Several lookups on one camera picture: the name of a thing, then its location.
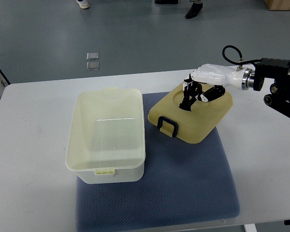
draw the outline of shoe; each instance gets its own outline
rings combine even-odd
[[[178,0],[154,0],[154,3],[164,5],[164,4],[178,4]]]
[[[193,2],[193,5],[191,6],[191,9],[185,15],[185,18],[187,19],[196,17],[198,12],[200,12],[201,9],[203,8],[203,3],[196,4],[194,1],[190,1],[190,2]]]
[[[87,9],[89,8],[89,4],[87,2],[87,0],[82,0],[82,1],[77,1],[76,2],[79,4],[79,7],[82,9]]]

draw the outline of blue mat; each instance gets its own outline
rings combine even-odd
[[[169,138],[147,121],[166,93],[144,94],[146,160],[137,182],[89,185],[77,178],[79,232],[128,231],[233,218],[239,202],[215,128],[199,144]]]

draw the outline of white table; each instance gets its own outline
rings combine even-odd
[[[76,175],[65,155],[78,94],[104,87],[171,91],[192,70],[13,84],[0,102],[0,232],[74,232]],[[218,124],[241,206],[238,217],[151,228],[168,231],[290,219],[290,119],[262,91],[228,87],[234,105]]]

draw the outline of black cable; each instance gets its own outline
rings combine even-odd
[[[225,50],[227,48],[232,48],[232,49],[236,50],[236,52],[238,52],[240,58],[242,58],[242,54],[241,54],[240,50],[238,48],[236,48],[235,46],[232,46],[232,45],[225,46],[222,50],[222,56],[226,61],[230,62],[231,64],[235,64],[235,65],[253,64],[253,65],[255,65],[255,62],[260,62],[262,60],[262,59],[253,59],[253,60],[248,60],[248,61],[244,61],[244,62],[232,61],[232,60],[228,59],[225,55]]]

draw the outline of gray floor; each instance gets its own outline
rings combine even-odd
[[[0,0],[0,68],[11,83],[228,65],[224,46],[245,60],[290,59],[290,12],[271,12],[263,0],[204,0],[194,19],[191,3],[153,0]],[[98,51],[100,69],[86,70]],[[237,60],[237,54],[228,53]],[[258,232],[290,232],[283,222],[257,224]],[[243,227],[202,230],[242,232]]]

